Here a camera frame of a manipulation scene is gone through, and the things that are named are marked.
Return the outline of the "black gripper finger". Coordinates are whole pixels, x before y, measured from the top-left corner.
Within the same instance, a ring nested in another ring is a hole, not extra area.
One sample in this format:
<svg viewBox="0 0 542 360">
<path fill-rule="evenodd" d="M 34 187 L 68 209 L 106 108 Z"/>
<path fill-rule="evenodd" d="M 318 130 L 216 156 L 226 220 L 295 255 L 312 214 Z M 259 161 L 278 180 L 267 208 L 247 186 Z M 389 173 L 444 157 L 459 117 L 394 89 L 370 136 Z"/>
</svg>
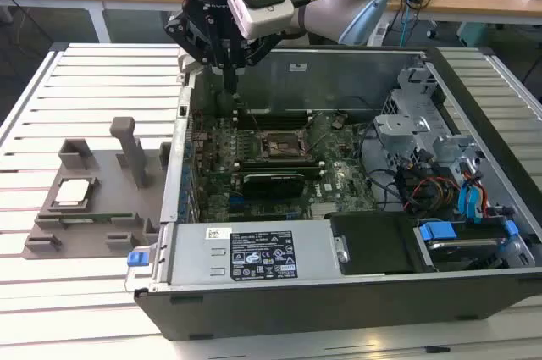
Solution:
<svg viewBox="0 0 542 360">
<path fill-rule="evenodd" d="M 169 18 L 165 32 L 197 62 L 220 73 L 224 89 L 231 92 L 229 51 L 216 16 L 178 12 Z"/>
<path fill-rule="evenodd" d="M 237 91 L 237 71 L 246 66 L 254 66 L 274 49 L 281 41 L 282 35 L 272 34 L 250 41 L 240 38 L 230 40 L 230 91 Z"/>
</svg>

